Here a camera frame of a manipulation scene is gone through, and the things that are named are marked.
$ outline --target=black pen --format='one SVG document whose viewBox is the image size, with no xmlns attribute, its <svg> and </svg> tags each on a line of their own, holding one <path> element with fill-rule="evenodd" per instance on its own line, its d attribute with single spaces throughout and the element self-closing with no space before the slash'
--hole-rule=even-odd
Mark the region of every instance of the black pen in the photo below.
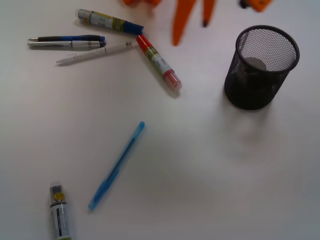
<svg viewBox="0 0 320 240">
<path fill-rule="evenodd" d="M 56 42 L 56 41 L 98 41 L 104 42 L 105 37 L 99 35 L 80 35 L 80 36 L 42 36 L 28 39 L 33 42 Z"/>
</svg>

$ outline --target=pen cap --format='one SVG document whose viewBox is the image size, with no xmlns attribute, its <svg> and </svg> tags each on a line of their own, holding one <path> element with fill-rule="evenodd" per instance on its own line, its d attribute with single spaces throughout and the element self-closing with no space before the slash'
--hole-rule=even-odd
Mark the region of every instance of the pen cap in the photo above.
<svg viewBox="0 0 320 240">
<path fill-rule="evenodd" d="M 144 27 L 129 21 L 125 21 L 123 25 L 123 31 L 128 34 L 140 35 L 144 32 Z"/>
<path fill-rule="evenodd" d="M 148 41 L 148 39 L 144 35 L 139 35 L 136 37 L 136 41 L 139 44 L 139 47 L 141 50 L 145 53 L 148 48 L 152 47 L 151 42 Z"/>
<path fill-rule="evenodd" d="M 91 12 L 89 10 L 85 10 L 85 9 L 77 9 L 75 11 L 75 15 L 79 18 L 79 19 L 83 19 L 86 22 L 90 23 L 90 15 Z"/>
<path fill-rule="evenodd" d="M 50 187 L 51 204 L 66 204 L 65 194 L 62 185 Z"/>
<path fill-rule="evenodd" d="M 163 79 L 170 86 L 170 88 L 172 88 L 176 93 L 179 93 L 179 90 L 182 88 L 182 83 L 175 74 L 175 71 L 172 69 L 166 71 L 163 74 Z"/>
</svg>

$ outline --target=white pen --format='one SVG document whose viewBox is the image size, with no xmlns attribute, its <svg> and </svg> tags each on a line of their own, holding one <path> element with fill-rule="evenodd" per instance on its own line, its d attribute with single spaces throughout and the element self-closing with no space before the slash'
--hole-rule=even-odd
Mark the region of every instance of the white pen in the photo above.
<svg viewBox="0 0 320 240">
<path fill-rule="evenodd" d="M 28 42 L 31 49 L 73 49 L 73 50 L 90 50 L 102 48 L 106 45 L 102 41 L 35 41 Z"/>
<path fill-rule="evenodd" d="M 66 57 L 64 59 L 61 59 L 59 61 L 56 61 L 57 64 L 63 65 L 63 64 L 71 64 L 77 61 L 82 61 L 86 59 L 92 59 L 94 57 L 99 56 L 107 56 L 110 54 L 114 54 L 116 52 L 120 52 L 121 50 L 130 49 L 132 47 L 135 47 L 136 44 L 132 41 L 124 42 L 120 45 L 110 46 L 110 47 L 101 47 L 99 49 L 91 50 L 91 51 L 85 51 L 79 54 L 73 54 L 69 57 Z"/>
</svg>

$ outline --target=red cap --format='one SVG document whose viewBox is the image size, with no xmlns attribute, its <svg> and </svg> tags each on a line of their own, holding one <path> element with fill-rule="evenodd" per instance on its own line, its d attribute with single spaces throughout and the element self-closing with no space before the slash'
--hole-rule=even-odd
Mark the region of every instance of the red cap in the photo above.
<svg viewBox="0 0 320 240">
<path fill-rule="evenodd" d="M 148 39 L 146 39 L 146 37 L 144 35 L 138 35 L 136 37 L 136 41 L 139 44 L 140 48 L 142 49 L 142 51 L 145 53 L 147 48 L 151 48 L 152 44 L 148 41 Z"/>
</svg>

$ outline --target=yellow label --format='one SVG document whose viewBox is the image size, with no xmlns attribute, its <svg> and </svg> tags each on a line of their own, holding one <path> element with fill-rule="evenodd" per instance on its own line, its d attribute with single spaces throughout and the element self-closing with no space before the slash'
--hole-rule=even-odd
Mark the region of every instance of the yellow label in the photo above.
<svg viewBox="0 0 320 240">
<path fill-rule="evenodd" d="M 113 16 L 109 16 L 109 15 L 106 15 L 106 14 L 102 14 L 102 13 L 100 13 L 100 12 L 94 11 L 93 13 L 96 14 L 96 15 L 99 15 L 99 16 L 101 16 L 101 17 L 105 17 L 105 18 L 108 18 L 108 19 L 114 19 Z"/>
<path fill-rule="evenodd" d="M 62 192 L 57 192 L 53 195 L 54 200 L 65 200 L 65 194 Z"/>
</svg>

